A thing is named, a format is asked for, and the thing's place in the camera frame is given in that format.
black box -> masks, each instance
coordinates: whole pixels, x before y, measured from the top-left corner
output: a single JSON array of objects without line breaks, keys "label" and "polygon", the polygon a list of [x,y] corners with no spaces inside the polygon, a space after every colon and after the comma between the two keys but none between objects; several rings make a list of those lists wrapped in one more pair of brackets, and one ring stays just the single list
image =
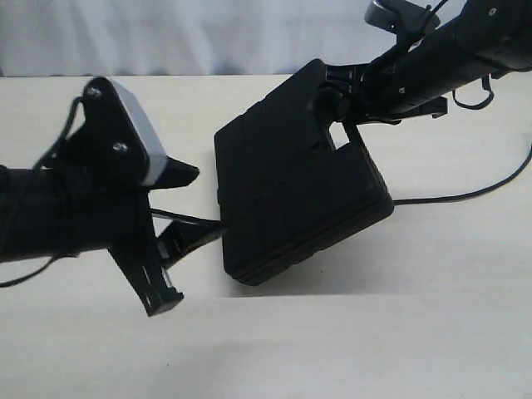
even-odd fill
[{"label": "black box", "polygon": [[224,268],[241,283],[258,285],[393,212],[356,126],[334,148],[326,74],[309,62],[215,135]]}]

black plastic case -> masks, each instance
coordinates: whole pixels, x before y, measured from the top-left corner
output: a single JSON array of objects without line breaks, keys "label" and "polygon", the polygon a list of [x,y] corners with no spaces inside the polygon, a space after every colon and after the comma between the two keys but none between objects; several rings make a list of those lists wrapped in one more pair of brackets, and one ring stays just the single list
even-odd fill
[{"label": "black plastic case", "polygon": [[258,285],[393,211],[362,138],[335,150],[327,66],[309,62],[214,138],[225,271]]}]

white table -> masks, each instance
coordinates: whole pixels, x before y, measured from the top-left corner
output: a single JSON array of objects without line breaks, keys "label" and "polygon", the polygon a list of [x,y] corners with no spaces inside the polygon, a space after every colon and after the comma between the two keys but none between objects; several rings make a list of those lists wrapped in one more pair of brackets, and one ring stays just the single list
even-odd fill
[{"label": "white table", "polygon": [[[0,161],[30,166],[87,79],[0,80]],[[201,169],[152,204],[218,218],[213,134],[283,79],[117,78],[168,154]],[[394,198],[473,190],[520,164],[532,79],[494,86],[485,111],[362,130]],[[532,393],[531,235],[527,170],[471,202],[397,208],[257,288],[227,276],[210,244],[171,269],[185,301],[156,318],[106,252],[62,260],[0,292],[2,397],[521,399]],[[4,264],[0,279],[39,264]]]}]

table surface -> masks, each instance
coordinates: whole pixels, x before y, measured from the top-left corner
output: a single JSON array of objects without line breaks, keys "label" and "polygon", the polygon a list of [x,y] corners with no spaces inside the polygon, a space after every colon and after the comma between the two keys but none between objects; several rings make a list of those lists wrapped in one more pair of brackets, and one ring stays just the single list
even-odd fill
[{"label": "table surface", "polygon": [[[285,78],[117,77],[167,153],[201,170],[188,188],[150,195],[152,205],[217,219],[213,135]],[[87,80],[0,80],[2,163],[30,166]],[[394,198],[478,189],[522,162],[532,79],[494,87],[484,111],[451,106],[436,121],[362,129]],[[460,95],[483,93],[471,85]],[[227,276],[221,243],[209,244],[170,270],[185,300],[155,318],[106,252],[62,260],[0,293],[2,397],[527,397],[531,185],[526,170],[470,202],[397,208],[256,288]],[[4,264],[0,279],[42,261]]]}]

